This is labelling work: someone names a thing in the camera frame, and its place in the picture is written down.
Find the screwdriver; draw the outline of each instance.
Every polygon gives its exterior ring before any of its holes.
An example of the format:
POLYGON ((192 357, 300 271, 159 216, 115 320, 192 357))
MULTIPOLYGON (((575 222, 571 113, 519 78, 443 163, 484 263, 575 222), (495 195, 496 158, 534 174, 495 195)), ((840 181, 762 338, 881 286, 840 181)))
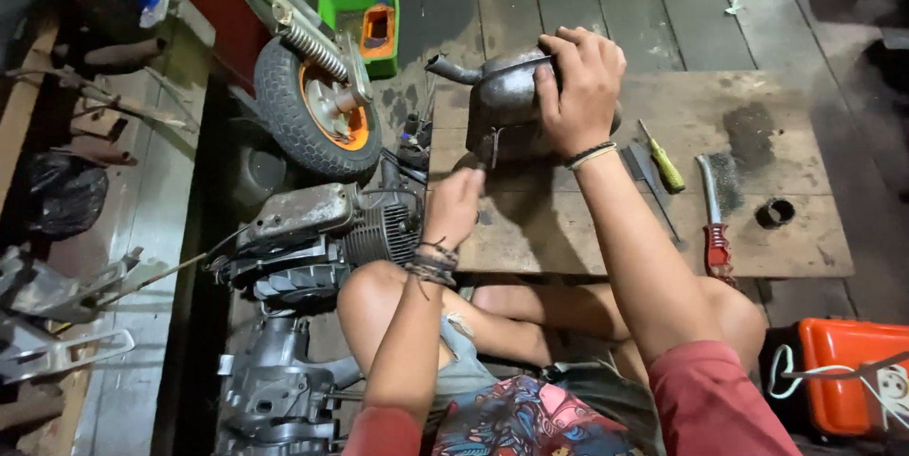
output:
POLYGON ((656 161, 656 167, 660 170, 660 176, 663 178, 663 184, 666 186, 666 191, 668 191, 670 195, 682 193, 685 191, 685 181, 682 180, 682 174, 679 173, 676 166, 673 165, 673 162, 666 156, 666 151, 656 143, 653 136, 650 136, 650 131, 647 130, 647 126, 643 124, 643 121, 639 118, 637 119, 637 122, 638 124, 641 124, 643 134, 647 136, 647 143, 650 144, 653 160, 656 161))

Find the red wall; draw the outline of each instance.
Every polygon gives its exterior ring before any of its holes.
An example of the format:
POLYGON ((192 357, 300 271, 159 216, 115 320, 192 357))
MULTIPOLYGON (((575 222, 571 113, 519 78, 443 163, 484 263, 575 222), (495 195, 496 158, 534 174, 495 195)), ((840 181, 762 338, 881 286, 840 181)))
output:
POLYGON ((253 93, 256 57, 271 34, 245 0, 190 0, 214 26, 214 56, 253 93))

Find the suspension spring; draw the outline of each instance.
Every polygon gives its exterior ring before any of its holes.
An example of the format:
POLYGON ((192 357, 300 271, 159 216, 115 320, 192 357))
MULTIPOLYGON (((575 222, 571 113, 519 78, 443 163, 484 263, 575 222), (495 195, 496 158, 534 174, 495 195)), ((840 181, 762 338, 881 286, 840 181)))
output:
POLYGON ((347 67, 337 55, 328 50, 310 35, 297 21, 282 28, 278 34, 298 49, 303 56, 311 58, 319 67, 328 71, 337 81, 347 80, 347 67))

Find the leg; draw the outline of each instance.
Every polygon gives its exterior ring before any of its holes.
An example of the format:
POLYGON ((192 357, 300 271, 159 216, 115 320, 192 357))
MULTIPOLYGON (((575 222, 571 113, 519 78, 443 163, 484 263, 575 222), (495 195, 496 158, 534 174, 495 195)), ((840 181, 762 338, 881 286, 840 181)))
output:
MULTIPOLYGON (((700 277, 699 284, 720 321, 723 340, 738 353, 745 370, 750 370, 764 344, 767 329, 764 316, 751 300, 720 280, 700 277)), ((608 284, 479 287, 473 303, 507 318, 604 339, 626 340, 630 336, 608 284)))
MULTIPOLYGON (((406 273, 399 266, 376 261, 359 267, 338 295, 338 318, 347 345, 368 377, 375 352, 401 298, 406 273)), ((545 366, 551 362, 543 330, 481 311, 451 290, 443 294, 443 313, 456 314, 481 353, 545 366)), ((439 368, 453 355, 439 341, 439 368)))

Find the gray shorts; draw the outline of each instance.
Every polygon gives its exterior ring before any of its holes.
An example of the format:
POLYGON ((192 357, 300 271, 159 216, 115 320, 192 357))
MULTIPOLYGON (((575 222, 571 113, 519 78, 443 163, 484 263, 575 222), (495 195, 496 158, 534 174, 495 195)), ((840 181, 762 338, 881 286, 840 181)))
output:
MULTIPOLYGON (((463 332, 470 333, 456 315, 442 316, 439 333, 454 359, 439 369, 436 398, 425 431, 438 428, 448 405, 457 396, 485 389, 499 382, 476 357, 476 347, 463 332)), ((602 365, 586 369, 582 380, 564 380, 554 385, 574 393, 581 401, 630 431, 636 444, 647 454, 665 456, 659 418, 650 391, 627 380, 615 368, 602 365)))

